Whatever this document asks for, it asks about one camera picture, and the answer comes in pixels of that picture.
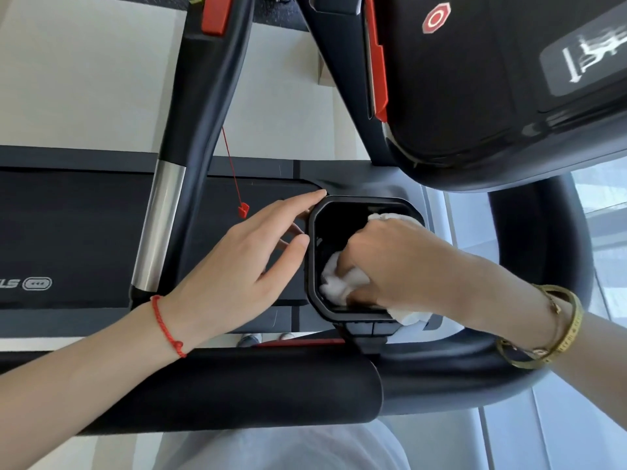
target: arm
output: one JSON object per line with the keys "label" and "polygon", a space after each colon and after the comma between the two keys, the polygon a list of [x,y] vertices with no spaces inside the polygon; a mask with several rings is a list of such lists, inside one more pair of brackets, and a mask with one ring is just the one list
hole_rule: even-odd
{"label": "arm", "polygon": [[[324,195],[318,191],[271,204],[234,226],[159,301],[163,320],[183,341],[184,352],[272,305],[309,243],[292,223]],[[289,245],[280,239],[288,230],[296,234]],[[277,244],[285,250],[264,273]],[[0,376],[2,468],[31,466],[176,359],[151,304],[144,304],[105,330]]]}
{"label": "arm", "polygon": [[[535,287],[406,221],[370,221],[351,237],[337,273],[354,266],[371,283],[349,300],[437,313],[523,349],[550,347],[572,316],[571,306],[557,299],[564,310],[557,320]],[[627,329],[588,313],[575,342],[552,368],[627,429],[626,355]]]}

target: gold bracelet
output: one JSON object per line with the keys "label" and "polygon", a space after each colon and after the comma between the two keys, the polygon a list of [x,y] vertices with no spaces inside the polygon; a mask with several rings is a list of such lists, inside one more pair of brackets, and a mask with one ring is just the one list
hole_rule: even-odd
{"label": "gold bracelet", "polygon": [[560,354],[564,353],[571,347],[572,343],[577,338],[581,322],[584,318],[583,305],[575,293],[570,290],[559,287],[557,285],[536,285],[537,289],[542,291],[551,302],[551,310],[559,317],[561,314],[561,308],[555,301],[555,298],[551,293],[560,293],[568,298],[568,302],[572,306],[572,318],[568,330],[564,333],[564,336],[550,349],[546,348],[534,348],[529,352],[530,355],[537,356],[537,358],[531,361],[515,361],[509,358],[505,352],[505,347],[515,347],[507,340],[499,338],[497,340],[497,350],[506,359],[508,363],[517,368],[522,369],[538,369],[553,362]]}

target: shoe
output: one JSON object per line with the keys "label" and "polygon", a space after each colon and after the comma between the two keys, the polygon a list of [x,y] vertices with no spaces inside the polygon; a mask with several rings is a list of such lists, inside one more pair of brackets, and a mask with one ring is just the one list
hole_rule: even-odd
{"label": "shoe", "polygon": [[238,348],[250,348],[255,345],[259,345],[262,342],[262,334],[261,333],[245,333],[241,335],[239,342],[237,344]]}

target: stop sign icon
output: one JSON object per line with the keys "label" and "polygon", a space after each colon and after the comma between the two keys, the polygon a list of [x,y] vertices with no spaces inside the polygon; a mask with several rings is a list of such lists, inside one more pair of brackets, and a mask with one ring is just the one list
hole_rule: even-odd
{"label": "stop sign icon", "polygon": [[435,31],[439,30],[446,20],[448,16],[451,14],[451,4],[450,3],[440,3],[433,10],[429,11],[427,18],[423,21],[423,33],[431,34]]}

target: black cup holder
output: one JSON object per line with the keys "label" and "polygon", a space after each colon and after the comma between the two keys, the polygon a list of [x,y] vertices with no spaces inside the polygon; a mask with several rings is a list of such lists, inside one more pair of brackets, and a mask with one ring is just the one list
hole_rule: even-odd
{"label": "black cup holder", "polygon": [[385,309],[364,306],[337,306],[320,293],[321,274],[334,252],[344,249],[349,238],[368,222],[373,214],[397,213],[412,216],[422,225],[425,220],[408,201],[400,198],[369,198],[328,196],[316,205],[307,222],[307,234],[311,238],[305,263],[305,289],[309,302],[328,321],[343,323],[391,323],[394,320]]}

